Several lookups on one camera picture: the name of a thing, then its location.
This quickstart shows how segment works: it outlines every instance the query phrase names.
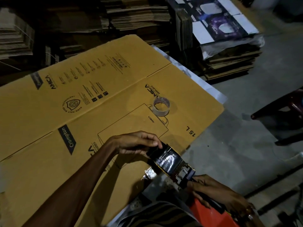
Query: printed circular badge logo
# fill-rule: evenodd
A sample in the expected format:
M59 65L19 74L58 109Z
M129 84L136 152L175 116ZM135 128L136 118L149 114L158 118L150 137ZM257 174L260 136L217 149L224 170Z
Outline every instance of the printed circular badge logo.
M79 99L72 99L66 102L66 107L72 111L76 109L79 106L79 104L80 104Z

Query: concrete floor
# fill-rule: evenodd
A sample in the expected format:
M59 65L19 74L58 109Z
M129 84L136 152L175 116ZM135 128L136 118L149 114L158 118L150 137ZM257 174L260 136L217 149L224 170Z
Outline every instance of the concrete floor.
M265 46L249 74L213 85L228 97L224 113L191 145L183 158L198 174L208 174L247 194L302 164L303 142L278 147L275 137L250 115L303 86L303 24L286 24L258 11Z

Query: clothing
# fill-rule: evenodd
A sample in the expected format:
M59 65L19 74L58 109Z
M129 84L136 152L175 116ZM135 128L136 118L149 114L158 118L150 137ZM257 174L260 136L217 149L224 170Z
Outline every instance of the clothing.
M118 227L201 227L201 224L178 206L158 201L120 219Z

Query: cardboard sheet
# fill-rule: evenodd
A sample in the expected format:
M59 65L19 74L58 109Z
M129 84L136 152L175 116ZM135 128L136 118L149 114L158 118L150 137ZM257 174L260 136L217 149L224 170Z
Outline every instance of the cardboard sheet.
M21 226L112 135L145 130L180 154L223 106L135 35L111 41L0 88L4 226ZM151 111L170 100L167 116ZM77 226L108 223L143 188L142 156L107 166Z

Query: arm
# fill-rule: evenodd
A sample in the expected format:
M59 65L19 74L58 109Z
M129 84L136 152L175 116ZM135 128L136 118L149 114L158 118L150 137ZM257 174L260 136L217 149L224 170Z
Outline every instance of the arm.
M202 192L214 201L226 206L233 218L237 218L238 224L243 227L264 227L258 215L253 211L253 204L231 188L217 182L208 175L194 176L197 181L187 183L187 188L207 208L210 205L195 191Z
M156 135L142 131L109 138L96 154L40 206L23 227L74 226L101 174L116 154L145 155L144 150L136 147L157 145L162 148Z

